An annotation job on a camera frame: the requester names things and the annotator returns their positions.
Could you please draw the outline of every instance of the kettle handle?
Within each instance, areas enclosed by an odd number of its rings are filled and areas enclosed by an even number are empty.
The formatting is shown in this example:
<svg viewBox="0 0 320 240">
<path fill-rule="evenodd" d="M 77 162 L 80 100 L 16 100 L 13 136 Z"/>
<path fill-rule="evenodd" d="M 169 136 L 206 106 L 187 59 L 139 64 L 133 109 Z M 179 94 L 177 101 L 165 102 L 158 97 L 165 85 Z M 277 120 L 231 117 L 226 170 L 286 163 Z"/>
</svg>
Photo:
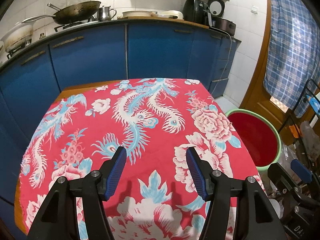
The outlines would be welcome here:
<svg viewBox="0 0 320 240">
<path fill-rule="evenodd" d="M 111 19 L 112 19 L 113 17 L 115 17 L 115 16 L 116 16 L 116 14 L 117 14 L 117 10 L 116 10 L 116 9 L 110 9 L 110 11 L 112 11 L 112 10 L 114 10 L 114 11 L 115 11 L 115 14 L 111 17 Z"/>
</svg>

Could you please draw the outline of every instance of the silver bolt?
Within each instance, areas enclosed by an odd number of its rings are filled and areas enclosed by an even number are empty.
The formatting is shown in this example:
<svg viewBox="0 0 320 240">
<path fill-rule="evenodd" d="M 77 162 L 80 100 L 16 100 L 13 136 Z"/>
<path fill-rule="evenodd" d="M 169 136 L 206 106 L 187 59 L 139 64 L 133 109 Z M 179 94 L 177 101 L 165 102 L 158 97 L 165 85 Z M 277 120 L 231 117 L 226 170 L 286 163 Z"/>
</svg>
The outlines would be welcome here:
<svg viewBox="0 0 320 240">
<path fill-rule="evenodd" d="M 248 177 L 247 180 L 250 182 L 250 183 L 254 183 L 256 181 L 256 179 L 252 176 Z"/>
<path fill-rule="evenodd" d="M 94 171 L 91 171 L 91 172 L 90 172 L 90 175 L 91 175 L 92 177 L 97 177 L 97 176 L 99 176 L 99 174 L 100 174 L 100 171 L 98 171 L 98 170 L 94 170 Z"/>
<path fill-rule="evenodd" d="M 65 177 L 58 178 L 58 183 L 64 183 L 66 181 Z"/>
<path fill-rule="evenodd" d="M 221 176 L 221 171 L 215 170 L 215 171 L 212 172 L 212 175 L 216 176 L 216 177 L 220 177 Z"/>
</svg>

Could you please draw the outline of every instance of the blue plaid curtain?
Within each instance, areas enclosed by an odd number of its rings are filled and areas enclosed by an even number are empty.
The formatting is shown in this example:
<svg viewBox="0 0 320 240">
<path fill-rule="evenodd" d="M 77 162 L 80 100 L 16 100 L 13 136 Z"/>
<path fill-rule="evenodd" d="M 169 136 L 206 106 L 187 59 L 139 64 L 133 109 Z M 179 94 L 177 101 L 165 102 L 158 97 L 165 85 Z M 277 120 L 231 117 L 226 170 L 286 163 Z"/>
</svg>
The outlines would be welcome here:
<svg viewBox="0 0 320 240">
<path fill-rule="evenodd" d="M 293 109 L 307 79 L 320 81 L 320 30 L 301 0 L 271 0 L 271 36 L 264 87 Z M 301 103 L 300 118 L 308 108 Z"/>
</svg>

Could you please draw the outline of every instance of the tablecloth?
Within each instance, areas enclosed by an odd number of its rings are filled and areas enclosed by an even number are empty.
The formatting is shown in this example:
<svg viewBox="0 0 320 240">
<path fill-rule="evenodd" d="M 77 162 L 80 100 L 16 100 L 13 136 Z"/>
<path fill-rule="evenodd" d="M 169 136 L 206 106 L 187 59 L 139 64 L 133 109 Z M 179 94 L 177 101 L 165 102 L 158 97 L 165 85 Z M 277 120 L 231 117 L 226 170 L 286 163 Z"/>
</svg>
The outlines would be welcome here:
<svg viewBox="0 0 320 240">
<path fill-rule="evenodd" d="M 115 240 L 199 238 L 209 204 L 193 184 L 188 147 L 214 170 L 262 184 L 232 123 L 199 81 L 123 80 L 53 103 L 43 117 L 21 163 L 27 231 L 58 177 L 84 177 L 118 146 L 126 148 L 127 162 L 114 196 L 104 202 Z M 85 240 L 81 198 L 76 206 Z M 236 199 L 230 206 L 226 239 L 232 239 Z"/>
</svg>

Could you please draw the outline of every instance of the stainless steel kettle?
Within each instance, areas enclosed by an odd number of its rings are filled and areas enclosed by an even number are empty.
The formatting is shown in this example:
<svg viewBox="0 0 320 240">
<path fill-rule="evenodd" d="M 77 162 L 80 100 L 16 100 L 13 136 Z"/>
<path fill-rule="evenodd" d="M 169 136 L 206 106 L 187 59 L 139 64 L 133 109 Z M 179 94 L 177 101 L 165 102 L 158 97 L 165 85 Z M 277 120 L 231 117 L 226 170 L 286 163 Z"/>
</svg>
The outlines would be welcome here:
<svg viewBox="0 0 320 240">
<path fill-rule="evenodd" d="M 98 12 L 97 12 L 97 19 L 100 22 L 105 22 L 105 21 L 110 21 L 114 16 L 116 16 L 117 14 L 117 10 L 116 9 L 110 9 L 111 6 L 107 6 L 107 7 L 100 7 Z M 110 11 L 115 11 L 115 14 L 111 17 Z"/>
</svg>

